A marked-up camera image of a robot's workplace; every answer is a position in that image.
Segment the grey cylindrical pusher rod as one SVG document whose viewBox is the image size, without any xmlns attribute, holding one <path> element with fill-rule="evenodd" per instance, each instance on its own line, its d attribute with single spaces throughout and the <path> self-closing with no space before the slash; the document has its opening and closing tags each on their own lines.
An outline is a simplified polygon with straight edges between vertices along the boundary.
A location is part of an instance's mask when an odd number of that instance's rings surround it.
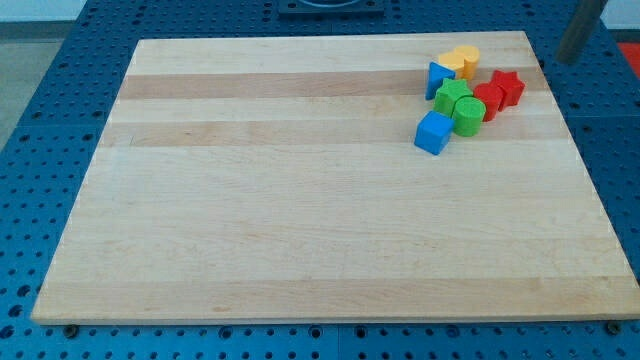
<svg viewBox="0 0 640 360">
<path fill-rule="evenodd" d="M 575 64 L 597 27 L 608 0 L 579 0 L 555 52 L 555 61 Z"/>
</svg>

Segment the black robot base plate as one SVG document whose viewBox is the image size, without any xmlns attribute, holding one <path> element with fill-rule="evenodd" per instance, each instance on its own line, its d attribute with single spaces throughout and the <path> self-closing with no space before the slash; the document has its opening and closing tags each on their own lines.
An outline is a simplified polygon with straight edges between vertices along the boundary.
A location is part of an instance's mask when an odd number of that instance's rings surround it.
<svg viewBox="0 0 640 360">
<path fill-rule="evenodd" d="M 283 16 L 383 14 L 385 0 L 278 0 Z"/>
</svg>

